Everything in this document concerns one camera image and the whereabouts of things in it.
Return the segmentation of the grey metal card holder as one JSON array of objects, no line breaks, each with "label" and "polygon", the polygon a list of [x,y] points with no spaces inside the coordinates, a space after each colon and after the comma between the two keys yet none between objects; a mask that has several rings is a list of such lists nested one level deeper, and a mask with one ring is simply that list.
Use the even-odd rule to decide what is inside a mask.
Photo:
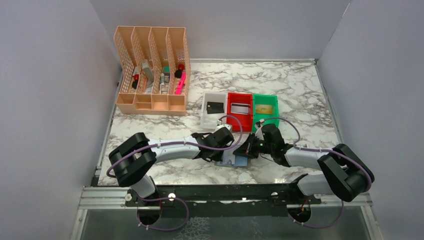
[{"label": "grey metal card holder", "polygon": [[231,150],[226,150],[222,154],[221,161],[216,161],[214,164],[219,167],[247,168],[250,160],[245,156],[234,155]]}]

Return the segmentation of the white plastic bin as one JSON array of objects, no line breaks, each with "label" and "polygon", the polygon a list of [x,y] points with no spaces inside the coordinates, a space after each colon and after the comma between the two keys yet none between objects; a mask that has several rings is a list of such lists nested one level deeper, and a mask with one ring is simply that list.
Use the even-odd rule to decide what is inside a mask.
[{"label": "white plastic bin", "polygon": [[227,92],[203,93],[200,112],[200,127],[205,130],[213,130],[217,126],[218,119],[227,112]]}]

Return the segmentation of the white magnetic stripe card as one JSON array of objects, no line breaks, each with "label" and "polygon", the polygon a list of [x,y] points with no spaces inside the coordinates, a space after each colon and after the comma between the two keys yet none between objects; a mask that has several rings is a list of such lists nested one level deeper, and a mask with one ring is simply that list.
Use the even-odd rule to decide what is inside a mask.
[{"label": "white magnetic stripe card", "polygon": [[230,104],[230,113],[239,114],[239,115],[249,115],[251,106],[247,103],[231,103]]}]

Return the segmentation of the green plastic bin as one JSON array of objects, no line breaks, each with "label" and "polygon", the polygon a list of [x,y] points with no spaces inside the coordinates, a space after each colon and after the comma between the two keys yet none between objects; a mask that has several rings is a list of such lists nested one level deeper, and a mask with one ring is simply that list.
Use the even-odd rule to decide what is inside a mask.
[{"label": "green plastic bin", "polygon": [[253,94],[253,121],[251,131],[256,132],[258,122],[261,119],[279,117],[279,101],[276,95]]}]

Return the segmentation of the red plastic bin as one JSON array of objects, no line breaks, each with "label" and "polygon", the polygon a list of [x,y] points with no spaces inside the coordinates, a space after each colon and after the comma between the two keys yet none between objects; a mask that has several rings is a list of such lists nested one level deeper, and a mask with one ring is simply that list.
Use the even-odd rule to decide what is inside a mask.
[{"label": "red plastic bin", "polygon": [[232,130],[248,133],[253,124],[253,95],[247,93],[229,92],[227,95],[227,115],[233,116],[241,123],[241,127],[232,117],[226,118],[226,123],[232,126]]}]

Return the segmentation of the peach plastic desk organizer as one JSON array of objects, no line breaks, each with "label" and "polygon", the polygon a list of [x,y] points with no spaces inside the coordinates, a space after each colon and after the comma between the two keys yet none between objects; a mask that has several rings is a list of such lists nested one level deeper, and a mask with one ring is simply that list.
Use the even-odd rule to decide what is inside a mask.
[{"label": "peach plastic desk organizer", "polygon": [[122,67],[116,106],[123,114],[184,116],[191,60],[185,27],[118,26]]}]

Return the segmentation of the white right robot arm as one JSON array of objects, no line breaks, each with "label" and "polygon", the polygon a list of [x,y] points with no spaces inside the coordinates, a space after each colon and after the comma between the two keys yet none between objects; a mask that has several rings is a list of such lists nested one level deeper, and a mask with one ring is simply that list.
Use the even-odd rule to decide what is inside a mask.
[{"label": "white right robot arm", "polygon": [[284,167],[305,167],[320,170],[317,175],[306,175],[294,184],[305,196],[333,194],[344,202],[351,202],[367,192],[375,176],[363,161],[344,143],[329,149],[312,149],[286,143],[274,124],[265,124],[261,133],[249,134],[246,141],[233,152],[236,156],[256,159],[270,155]]}]

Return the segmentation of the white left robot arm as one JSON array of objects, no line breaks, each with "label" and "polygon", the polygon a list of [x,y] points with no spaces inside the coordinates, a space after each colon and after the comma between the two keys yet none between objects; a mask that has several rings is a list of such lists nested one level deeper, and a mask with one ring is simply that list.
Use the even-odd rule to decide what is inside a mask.
[{"label": "white left robot arm", "polygon": [[195,132],[173,140],[149,139],[138,132],[109,153],[111,167],[106,174],[116,178],[120,187],[130,187],[146,199],[157,191],[153,179],[147,175],[154,164],[177,159],[219,162],[234,140],[229,124],[217,126],[214,132]]}]

